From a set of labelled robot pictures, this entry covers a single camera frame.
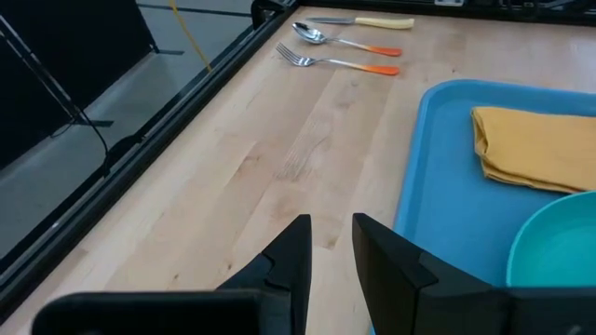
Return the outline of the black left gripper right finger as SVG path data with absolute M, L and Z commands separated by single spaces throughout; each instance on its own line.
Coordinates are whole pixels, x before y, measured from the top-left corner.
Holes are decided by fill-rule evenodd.
M 504 335 L 508 298 L 364 213 L 353 215 L 358 278 L 375 335 Z

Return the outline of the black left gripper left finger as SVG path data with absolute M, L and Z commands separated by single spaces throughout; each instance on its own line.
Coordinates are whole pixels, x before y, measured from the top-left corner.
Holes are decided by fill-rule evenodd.
M 311 288 L 311 217 L 298 215 L 257 256 L 220 286 L 251 291 L 230 325 L 240 335 L 305 335 Z

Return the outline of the teal round plate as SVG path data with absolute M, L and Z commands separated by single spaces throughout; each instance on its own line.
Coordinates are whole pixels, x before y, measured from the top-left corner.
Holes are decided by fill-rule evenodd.
M 596 191 L 572 194 L 539 209 L 512 243 L 509 287 L 596 287 Z

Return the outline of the yellow cloth napkin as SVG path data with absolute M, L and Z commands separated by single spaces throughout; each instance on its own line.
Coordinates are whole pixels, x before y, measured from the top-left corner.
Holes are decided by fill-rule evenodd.
M 567 194 L 596 191 L 596 116 L 474 107 L 471 117 L 486 178 Z

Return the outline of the fork with orange handle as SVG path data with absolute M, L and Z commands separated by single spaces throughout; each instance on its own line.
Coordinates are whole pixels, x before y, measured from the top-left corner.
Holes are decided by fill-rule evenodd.
M 317 63 L 321 62 L 328 62 L 335 65 L 341 65 L 352 69 L 357 69 L 360 71 L 373 73 L 373 74 L 382 74 L 382 75 L 398 75 L 400 73 L 400 68 L 395 66 L 372 66 L 372 65 L 362 65 L 356 64 L 353 62 L 347 62 L 343 60 L 334 60 L 334 59 L 314 59 L 309 57 L 304 57 L 298 55 L 285 47 L 283 44 L 279 43 L 276 45 L 276 51 L 288 62 L 291 64 L 298 66 L 298 67 L 309 67 Z

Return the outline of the spoon with orange handle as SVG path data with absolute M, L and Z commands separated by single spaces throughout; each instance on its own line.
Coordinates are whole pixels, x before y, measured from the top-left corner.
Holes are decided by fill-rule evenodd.
M 322 45 L 328 42 L 337 42 L 347 46 L 359 48 L 362 50 L 366 50 L 372 53 L 381 54 L 389 57 L 399 57 L 402 54 L 402 50 L 400 48 L 391 48 L 391 47 L 374 47 L 374 46 L 367 46 L 351 41 L 347 41 L 344 39 L 336 38 L 336 37 L 328 37 L 324 35 L 321 31 L 311 28 L 308 25 L 295 22 L 292 25 L 293 30 L 306 42 L 315 44 L 315 45 Z

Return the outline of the knife with cream handle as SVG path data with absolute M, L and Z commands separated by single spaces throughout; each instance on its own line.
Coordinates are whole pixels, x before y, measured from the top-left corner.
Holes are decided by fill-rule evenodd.
M 412 29 L 415 19 L 376 19 L 376 18 L 307 18 L 308 21 L 328 24 L 366 25 L 385 29 L 407 30 Z

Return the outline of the blue plastic tray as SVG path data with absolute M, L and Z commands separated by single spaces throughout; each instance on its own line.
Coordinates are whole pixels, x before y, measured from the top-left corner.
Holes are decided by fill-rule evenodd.
M 561 194 L 484 177 L 471 112 L 492 106 L 596 117 L 596 93 L 460 79 L 423 95 L 393 229 L 497 287 L 524 222 Z

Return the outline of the black partition screen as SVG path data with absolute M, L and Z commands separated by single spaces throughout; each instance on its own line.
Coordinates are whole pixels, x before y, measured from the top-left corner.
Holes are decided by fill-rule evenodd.
M 156 50 L 136 0 L 0 0 L 0 169 L 67 125 Z

